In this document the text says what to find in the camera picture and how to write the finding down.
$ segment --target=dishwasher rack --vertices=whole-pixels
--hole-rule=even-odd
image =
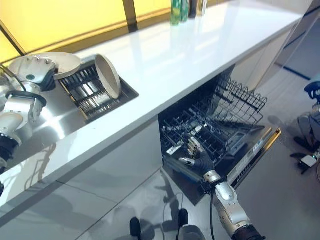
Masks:
[[[183,151],[188,155],[183,139],[191,134],[216,166],[227,155],[235,156],[246,144],[246,135],[263,118],[260,111],[267,98],[249,91],[230,77],[220,77],[209,94],[203,93],[199,90],[190,96],[187,104],[176,103],[170,114],[160,115],[162,154],[174,156]]]
[[[139,96],[120,77],[120,97],[118,99],[110,97],[99,79],[94,60],[83,63],[78,72],[61,79],[59,82],[81,110],[87,123],[110,113]]]

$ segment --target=kitchen counter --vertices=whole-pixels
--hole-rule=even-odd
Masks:
[[[290,30],[301,17],[255,1],[231,1],[179,26],[157,24],[76,53],[108,57],[139,97],[59,141],[49,156],[42,151],[2,174],[0,206],[39,181],[42,188],[50,185]],[[42,173],[34,177],[41,165]]]

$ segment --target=dish rack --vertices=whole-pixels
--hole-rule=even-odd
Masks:
[[[250,131],[259,128],[260,113],[267,98],[249,91],[230,77],[219,77],[208,91],[198,89],[182,103],[176,103],[170,114],[159,118],[162,154],[184,155],[188,149],[183,139],[197,138],[216,166],[227,156],[234,157],[246,144]]]
[[[83,63],[75,74],[63,78],[60,84],[86,118],[87,123],[110,113],[139,96],[121,77],[121,94],[111,98],[102,85],[95,61]]]

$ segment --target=dishwasher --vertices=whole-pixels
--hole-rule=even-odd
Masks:
[[[191,157],[184,136],[196,137],[218,174],[236,189],[281,134],[280,128],[259,125],[268,100],[232,80],[233,69],[159,114],[163,168],[194,205],[204,195],[203,177],[177,160]]]

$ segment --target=black cable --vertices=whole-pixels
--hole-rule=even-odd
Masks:
[[[211,237],[212,240],[215,240],[214,235],[214,223],[213,223],[213,206],[214,206],[214,191],[211,192],[211,201],[210,201],[210,230],[211,230]]]
[[[19,78],[7,67],[5,67],[2,63],[0,63],[0,68],[9,75],[9,77],[14,77],[17,82],[20,84],[21,88],[23,89],[23,91],[27,91],[27,89],[25,88],[25,86],[22,84],[22,82],[19,80]]]

